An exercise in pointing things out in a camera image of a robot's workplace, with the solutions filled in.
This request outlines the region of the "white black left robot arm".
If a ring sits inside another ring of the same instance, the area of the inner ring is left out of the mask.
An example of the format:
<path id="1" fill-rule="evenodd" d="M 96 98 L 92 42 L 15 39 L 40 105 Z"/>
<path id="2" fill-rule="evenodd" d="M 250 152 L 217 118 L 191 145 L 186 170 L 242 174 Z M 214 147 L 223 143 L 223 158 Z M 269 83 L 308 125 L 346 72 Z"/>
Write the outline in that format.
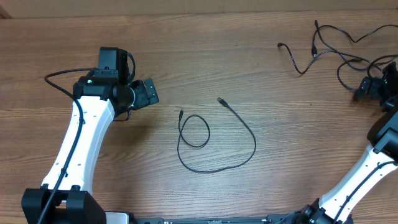
<path id="1" fill-rule="evenodd" d="M 63 90 L 72 115 L 55 162 L 21 207 L 28 223 L 134 223 L 129 212 L 106 212 L 93 198 L 93 177 L 104 136 L 121 114 L 159 102 L 152 79 L 136 80 L 131 53 L 101 47 L 98 66 Z"/>

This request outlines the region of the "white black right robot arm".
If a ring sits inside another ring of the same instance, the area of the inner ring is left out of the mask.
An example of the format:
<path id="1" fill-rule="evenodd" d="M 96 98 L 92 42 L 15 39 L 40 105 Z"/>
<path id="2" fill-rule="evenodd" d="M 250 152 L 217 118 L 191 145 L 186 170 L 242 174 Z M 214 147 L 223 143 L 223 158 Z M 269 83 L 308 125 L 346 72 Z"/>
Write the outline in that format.
<path id="1" fill-rule="evenodd" d="M 388 173 L 397 169 L 397 108 L 368 132 L 370 145 L 343 179 L 322 198 L 281 223 L 350 223 L 352 208 Z"/>

